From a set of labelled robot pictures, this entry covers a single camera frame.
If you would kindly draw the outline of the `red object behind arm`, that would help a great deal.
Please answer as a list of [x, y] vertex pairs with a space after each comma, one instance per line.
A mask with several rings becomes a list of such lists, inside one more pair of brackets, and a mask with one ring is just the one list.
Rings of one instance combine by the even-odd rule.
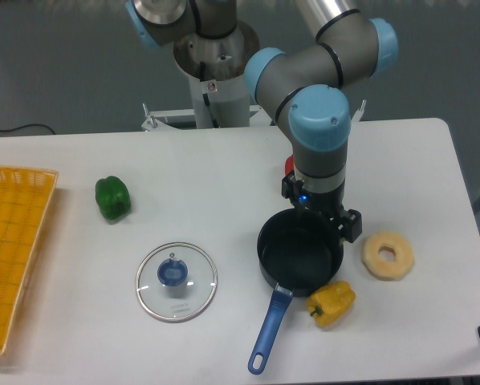
[[290, 173], [293, 170], [294, 170], [294, 157], [289, 156], [285, 161], [284, 175], [287, 175], [288, 173]]

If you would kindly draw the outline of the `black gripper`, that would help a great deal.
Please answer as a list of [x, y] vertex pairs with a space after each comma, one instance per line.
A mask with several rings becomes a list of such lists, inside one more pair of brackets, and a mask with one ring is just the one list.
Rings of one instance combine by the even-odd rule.
[[282, 179], [282, 196], [297, 209], [309, 209], [326, 218], [339, 218], [340, 242], [354, 243], [362, 234], [362, 216], [355, 209], [343, 205], [345, 181], [328, 192], [312, 192], [304, 182], [297, 180], [293, 171]]

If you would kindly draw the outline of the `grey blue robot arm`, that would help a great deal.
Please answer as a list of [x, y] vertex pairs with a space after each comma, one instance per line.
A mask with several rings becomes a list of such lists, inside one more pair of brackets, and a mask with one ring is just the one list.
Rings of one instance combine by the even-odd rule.
[[365, 18], [350, 1], [300, 1], [313, 46], [295, 55], [261, 48], [234, 1], [128, 1], [148, 47], [171, 45], [189, 81], [198, 128], [246, 126], [256, 102], [291, 142], [293, 168], [282, 194], [297, 209], [330, 221], [341, 241], [362, 231], [342, 199], [349, 105], [342, 88], [386, 71], [398, 56], [393, 27]]

